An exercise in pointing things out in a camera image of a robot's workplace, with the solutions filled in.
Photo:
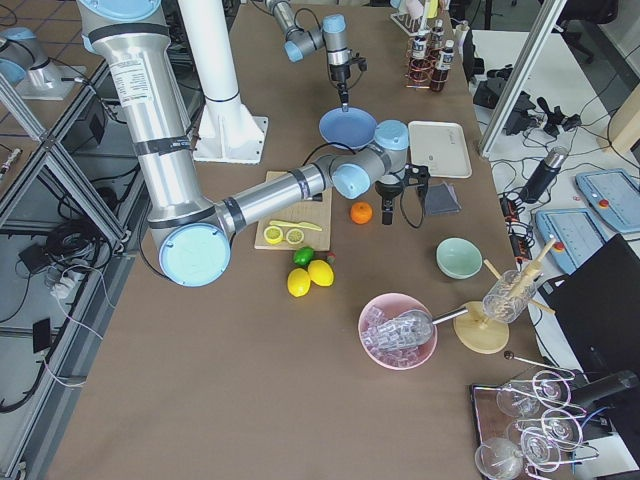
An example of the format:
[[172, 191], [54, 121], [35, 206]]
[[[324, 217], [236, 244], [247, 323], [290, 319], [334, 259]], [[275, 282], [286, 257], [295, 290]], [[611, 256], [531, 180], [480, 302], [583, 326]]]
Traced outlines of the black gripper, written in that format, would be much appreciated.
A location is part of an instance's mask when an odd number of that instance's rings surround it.
[[337, 85], [341, 109], [348, 111], [348, 80], [351, 76], [351, 67], [356, 65], [359, 71], [363, 73], [368, 68], [367, 59], [358, 52], [354, 53], [351, 48], [342, 48], [340, 50], [328, 50], [327, 61], [330, 79]]
[[391, 225], [393, 223], [395, 199], [403, 193], [403, 183], [376, 181], [374, 187], [381, 198], [381, 223], [383, 225]]

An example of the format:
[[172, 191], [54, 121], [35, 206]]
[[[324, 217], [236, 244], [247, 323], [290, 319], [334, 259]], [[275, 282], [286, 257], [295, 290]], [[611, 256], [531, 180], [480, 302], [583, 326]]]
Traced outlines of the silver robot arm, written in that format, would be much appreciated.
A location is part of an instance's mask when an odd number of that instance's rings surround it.
[[398, 120], [379, 123], [352, 155], [328, 155], [222, 201], [200, 190], [195, 162], [256, 163], [267, 121], [243, 105], [224, 10], [218, 1], [179, 5], [205, 107], [197, 141], [188, 135], [184, 102], [167, 49], [169, 30], [157, 1], [82, 1], [88, 49], [109, 67], [152, 208], [148, 223], [159, 264], [171, 281], [200, 287], [231, 259], [230, 238], [247, 225], [328, 188], [355, 198], [405, 167], [409, 132]]
[[367, 70], [367, 60], [349, 47], [344, 16], [332, 14], [319, 22], [312, 13], [316, 26], [306, 29], [297, 19], [302, 9], [294, 12], [289, 1], [265, 1], [265, 6], [284, 34], [284, 51], [292, 63], [325, 50], [329, 81], [337, 90], [341, 110], [348, 112], [351, 68], [356, 65], [360, 73], [364, 73]]

